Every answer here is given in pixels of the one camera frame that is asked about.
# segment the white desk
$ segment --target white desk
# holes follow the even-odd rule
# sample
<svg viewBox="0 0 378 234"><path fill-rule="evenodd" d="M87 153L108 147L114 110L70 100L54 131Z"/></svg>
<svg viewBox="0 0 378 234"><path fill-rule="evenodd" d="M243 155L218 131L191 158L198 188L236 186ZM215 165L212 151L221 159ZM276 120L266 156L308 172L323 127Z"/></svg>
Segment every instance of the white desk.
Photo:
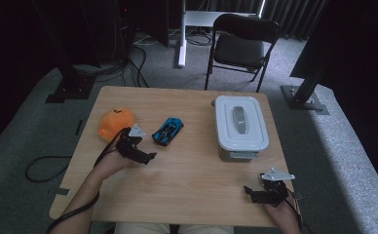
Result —
<svg viewBox="0 0 378 234"><path fill-rule="evenodd" d="M226 12L198 12L198 11L186 11L186 0L182 0L182 25L181 25L181 40L179 51L179 67L185 66L186 61L186 26L208 26L213 27L213 22L220 15ZM241 16L256 16L256 14L248 13L235 13Z"/></svg>

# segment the white plastic container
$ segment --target white plastic container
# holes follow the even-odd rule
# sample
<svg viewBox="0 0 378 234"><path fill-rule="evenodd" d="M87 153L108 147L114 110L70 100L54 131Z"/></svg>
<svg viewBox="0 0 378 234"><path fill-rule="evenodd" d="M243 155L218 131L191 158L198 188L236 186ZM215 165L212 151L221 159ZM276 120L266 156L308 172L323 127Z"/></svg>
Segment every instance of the white plastic container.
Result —
<svg viewBox="0 0 378 234"><path fill-rule="evenodd" d="M268 147L268 132L256 98L219 96L214 105L222 160L250 161Z"/></svg>

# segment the stand base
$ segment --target stand base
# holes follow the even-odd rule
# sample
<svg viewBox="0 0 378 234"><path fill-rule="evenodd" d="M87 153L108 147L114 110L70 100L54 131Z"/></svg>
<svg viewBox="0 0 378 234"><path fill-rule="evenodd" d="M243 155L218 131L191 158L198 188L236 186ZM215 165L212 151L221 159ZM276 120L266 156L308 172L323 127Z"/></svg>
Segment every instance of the stand base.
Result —
<svg viewBox="0 0 378 234"><path fill-rule="evenodd" d="M49 95L46 103L64 103L66 99L88 99L96 77L83 78L76 89L66 90L64 79L60 81L54 94Z"/></svg>
<svg viewBox="0 0 378 234"><path fill-rule="evenodd" d="M326 106L320 103L315 93L305 103L300 103L294 100L299 86L281 86L281 89L290 109L315 110L318 115L329 115Z"/></svg>

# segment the wooden table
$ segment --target wooden table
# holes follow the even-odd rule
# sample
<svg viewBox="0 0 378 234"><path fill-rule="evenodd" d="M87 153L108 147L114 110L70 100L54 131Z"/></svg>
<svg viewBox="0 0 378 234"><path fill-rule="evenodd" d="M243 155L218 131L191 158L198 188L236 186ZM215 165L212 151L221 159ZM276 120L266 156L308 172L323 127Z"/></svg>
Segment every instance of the wooden table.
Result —
<svg viewBox="0 0 378 234"><path fill-rule="evenodd" d="M270 145L257 159L228 163L219 158L210 102L220 95L251 96L259 101ZM63 212L106 145L96 132L99 118L118 106L131 110L147 133L138 148L158 154L148 165L124 169L103 183L94 220L275 226L262 206L252 204L244 192L244 185L263 190L258 175L272 167L287 172L265 95L124 87L101 89L60 186L69 193L56 195L52 218ZM180 118L184 128L169 146L157 145L151 135L169 117ZM290 181L286 184L292 189Z"/></svg>

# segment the person's leg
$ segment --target person's leg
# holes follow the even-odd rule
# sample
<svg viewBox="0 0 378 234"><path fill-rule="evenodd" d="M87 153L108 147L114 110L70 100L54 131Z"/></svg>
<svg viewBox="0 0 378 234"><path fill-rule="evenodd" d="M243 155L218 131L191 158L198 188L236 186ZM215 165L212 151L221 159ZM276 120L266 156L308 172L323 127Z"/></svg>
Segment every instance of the person's leg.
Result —
<svg viewBox="0 0 378 234"><path fill-rule="evenodd" d="M168 224L117 222L114 234L167 234L170 233Z"/></svg>
<svg viewBox="0 0 378 234"><path fill-rule="evenodd" d="M179 234L234 234L234 227L212 225L180 225Z"/></svg>

